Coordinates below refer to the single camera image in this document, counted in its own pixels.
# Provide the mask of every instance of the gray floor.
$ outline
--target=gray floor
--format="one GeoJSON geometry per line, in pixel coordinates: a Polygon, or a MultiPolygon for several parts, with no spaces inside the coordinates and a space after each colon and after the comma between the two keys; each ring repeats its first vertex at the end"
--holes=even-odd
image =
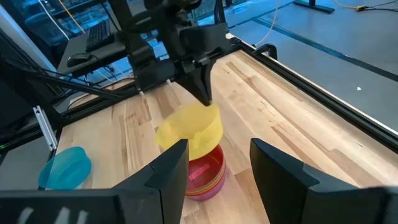
{"type": "MultiPolygon", "coordinates": [[[[289,2],[278,1],[279,5],[289,2]]],[[[385,0],[345,0],[344,4],[373,5],[382,2],[385,0]]],[[[332,0],[317,3],[334,7],[336,11],[324,14],[291,4],[278,11],[276,24],[350,57],[398,73],[398,30],[394,27],[398,20],[396,12],[355,12],[337,6],[332,0]]],[[[397,6],[395,3],[385,7],[397,6]]],[[[271,21],[273,12],[261,15],[274,8],[275,1],[255,0],[228,9],[228,24],[234,26],[230,31],[250,44],[256,43],[269,29],[251,18],[259,16],[259,19],[271,21]]],[[[212,21],[210,17],[201,21],[201,24],[212,21]]],[[[398,130],[398,119],[394,117],[398,114],[398,104],[393,101],[398,93],[398,83],[274,30],[266,42],[277,46],[282,63],[398,130]]],[[[165,52],[162,45],[156,45],[155,51],[158,56],[165,52]]],[[[122,71],[129,68],[125,58],[115,64],[122,71]]],[[[101,79],[99,75],[90,78],[92,81],[101,79]]],[[[63,111],[67,104],[68,100],[57,109],[63,111]]],[[[49,150],[42,138],[9,152],[0,167],[0,190],[36,189],[39,172],[48,154],[49,150]]]]}

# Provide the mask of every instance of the computer keyboard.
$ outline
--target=computer keyboard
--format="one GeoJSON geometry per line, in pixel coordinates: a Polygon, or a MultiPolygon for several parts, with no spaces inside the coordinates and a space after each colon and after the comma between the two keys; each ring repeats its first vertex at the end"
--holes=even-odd
{"type": "Polygon", "coordinates": [[[98,48],[114,42],[114,35],[111,34],[109,21],[101,21],[97,25],[90,28],[86,41],[86,52],[92,52],[98,48]]]}

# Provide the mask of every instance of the teal bowl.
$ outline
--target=teal bowl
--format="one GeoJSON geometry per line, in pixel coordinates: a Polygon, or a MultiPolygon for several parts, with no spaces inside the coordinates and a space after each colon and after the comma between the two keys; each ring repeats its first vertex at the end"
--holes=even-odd
{"type": "Polygon", "coordinates": [[[75,146],[53,157],[40,172],[39,186],[72,190],[82,184],[91,171],[91,161],[82,147],[75,146]]]}

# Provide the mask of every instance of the wood surface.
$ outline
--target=wood surface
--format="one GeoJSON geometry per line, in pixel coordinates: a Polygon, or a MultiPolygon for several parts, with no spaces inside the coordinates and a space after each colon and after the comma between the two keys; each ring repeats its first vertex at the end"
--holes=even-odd
{"type": "MultiPolygon", "coordinates": [[[[224,127],[226,182],[206,202],[186,199],[181,223],[269,222],[252,176],[251,138],[359,187],[398,184],[397,154],[244,52],[219,59],[211,81],[224,127]]],[[[176,83],[165,84],[66,126],[57,152],[82,146],[93,165],[83,188],[112,187],[162,153],[155,130],[195,100],[176,83]]]]}

